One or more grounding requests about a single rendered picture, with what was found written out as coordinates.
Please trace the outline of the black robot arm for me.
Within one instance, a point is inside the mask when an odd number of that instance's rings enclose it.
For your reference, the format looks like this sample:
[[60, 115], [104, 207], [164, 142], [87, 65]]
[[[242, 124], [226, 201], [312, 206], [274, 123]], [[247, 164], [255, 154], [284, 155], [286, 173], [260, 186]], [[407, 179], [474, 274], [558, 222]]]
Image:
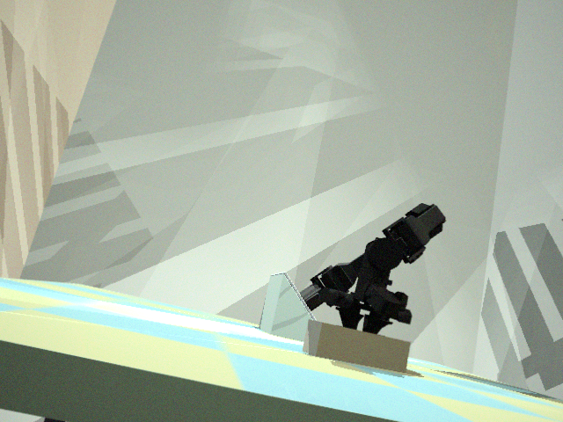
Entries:
[[[313, 311], [322, 303], [318, 300], [323, 288], [339, 290], [348, 293], [355, 284], [355, 272], [361, 267], [382, 273], [391, 273], [402, 261], [410, 265], [415, 262], [427, 249], [425, 245], [442, 232], [446, 217], [440, 208], [421, 203], [401, 217], [386, 229], [382, 230], [386, 237], [376, 237], [366, 245], [365, 252], [350, 263], [339, 263], [328, 266], [321, 273], [311, 278], [311, 284], [299, 294], [306, 305]], [[389, 230], [388, 230], [389, 229]], [[409, 256], [409, 257], [408, 257]], [[322, 274], [320, 280], [318, 276]], [[405, 293], [393, 293], [387, 289], [384, 280], [381, 285], [375, 284], [375, 278], [366, 281], [359, 294], [358, 301], [365, 302], [382, 316], [396, 318], [401, 311], [406, 311], [408, 296]], [[324, 287], [324, 285], [325, 287]], [[367, 299], [368, 298], [368, 299]]]

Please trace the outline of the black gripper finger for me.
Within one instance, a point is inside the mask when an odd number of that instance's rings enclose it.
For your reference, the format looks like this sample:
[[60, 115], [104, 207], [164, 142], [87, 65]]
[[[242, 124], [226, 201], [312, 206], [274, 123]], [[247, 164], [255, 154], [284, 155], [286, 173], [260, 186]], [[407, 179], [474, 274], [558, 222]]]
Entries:
[[362, 331], [378, 334], [385, 326], [389, 324], [393, 325], [393, 322], [385, 321], [365, 314]]
[[364, 315], [340, 309], [339, 307], [336, 307], [335, 309], [340, 312], [340, 319], [343, 327], [357, 330], [357, 326]]

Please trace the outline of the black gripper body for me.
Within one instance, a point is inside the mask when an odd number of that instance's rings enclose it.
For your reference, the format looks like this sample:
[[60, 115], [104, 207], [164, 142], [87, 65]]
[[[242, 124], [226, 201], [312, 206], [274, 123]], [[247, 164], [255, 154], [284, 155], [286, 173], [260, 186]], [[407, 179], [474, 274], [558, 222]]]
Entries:
[[[362, 287], [366, 283], [369, 278], [375, 278], [375, 284], [381, 285], [384, 280], [384, 284], [391, 286], [393, 280], [389, 280], [390, 275], [388, 273], [382, 273], [376, 270], [372, 270], [369, 268], [361, 267], [360, 272], [355, 272], [355, 277], [358, 277], [358, 281], [356, 284], [355, 292], [351, 292], [350, 294], [341, 292], [339, 290], [331, 289], [329, 287], [325, 287], [319, 294], [318, 300], [321, 302], [326, 302], [333, 306], [340, 307], [340, 309], [344, 309], [350, 312], [354, 312], [360, 314], [361, 309], [370, 311], [369, 315], [372, 317], [376, 317], [385, 321], [390, 321], [391, 316], [380, 316], [378, 315], [375, 310], [368, 304], [367, 300], [366, 303], [362, 304], [358, 301], [359, 294], [362, 290]], [[383, 286], [382, 286], [383, 287]], [[413, 315], [411, 310], [406, 309], [405, 312], [399, 312], [396, 318], [391, 318], [394, 320], [399, 321], [403, 324], [410, 324], [412, 322]]]

